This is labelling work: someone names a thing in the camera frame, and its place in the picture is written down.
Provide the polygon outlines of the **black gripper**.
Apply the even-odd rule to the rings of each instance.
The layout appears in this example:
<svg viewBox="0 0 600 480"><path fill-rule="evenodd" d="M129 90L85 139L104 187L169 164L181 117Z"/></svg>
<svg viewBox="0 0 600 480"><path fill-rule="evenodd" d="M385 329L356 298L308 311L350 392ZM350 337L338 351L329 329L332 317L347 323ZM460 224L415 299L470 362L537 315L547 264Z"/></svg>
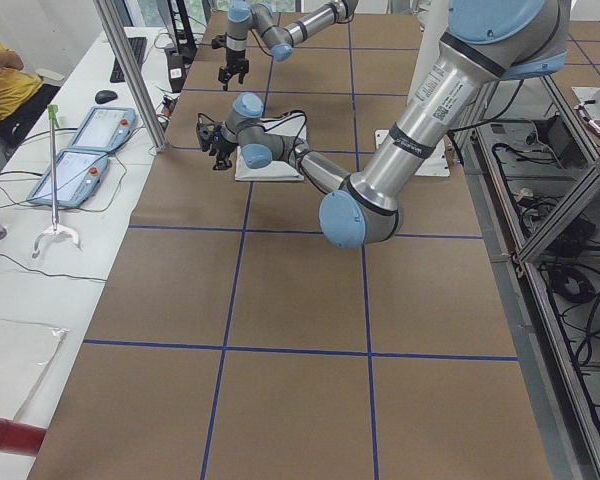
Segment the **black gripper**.
<svg viewBox="0 0 600 480"><path fill-rule="evenodd" d="M234 76L238 82L243 83L249 73L249 60L246 58L246 38L234 38L228 33L217 35L211 41L213 49L225 50L226 64L219 68L218 81L222 84L224 91L228 90L229 82Z"/></svg>
<svg viewBox="0 0 600 480"><path fill-rule="evenodd" d="M232 167L231 155L236 150L236 143L223 132L224 124L206 115L197 115L196 134L200 148L215 158L213 169L228 170Z"/></svg>

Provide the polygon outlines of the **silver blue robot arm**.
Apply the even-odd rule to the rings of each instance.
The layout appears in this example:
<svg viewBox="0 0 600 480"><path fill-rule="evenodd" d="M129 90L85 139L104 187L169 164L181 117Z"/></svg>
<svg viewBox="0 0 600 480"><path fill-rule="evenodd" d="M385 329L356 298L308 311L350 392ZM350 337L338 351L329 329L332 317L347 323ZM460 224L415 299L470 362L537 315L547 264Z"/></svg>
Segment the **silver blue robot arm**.
<svg viewBox="0 0 600 480"><path fill-rule="evenodd" d="M355 15L358 1L328 1L315 11L287 26L279 26L273 11L266 3L250 5L246 1L231 1L227 12L227 28L216 36L211 46L225 50L225 65L219 68L218 81L224 91L231 79L238 76L243 84L250 64L246 57L247 37L254 33L277 62L288 59L294 48L334 24L350 22Z"/></svg>
<svg viewBox="0 0 600 480"><path fill-rule="evenodd" d="M221 167L240 152L252 169L282 161L324 195L319 222L341 248L391 238L402 225L399 193L487 83L560 70L567 56L567 1L453 1L439 55L366 167L351 173L294 136L268 132L261 99L240 94L222 121L199 121L201 149Z"/></svg>

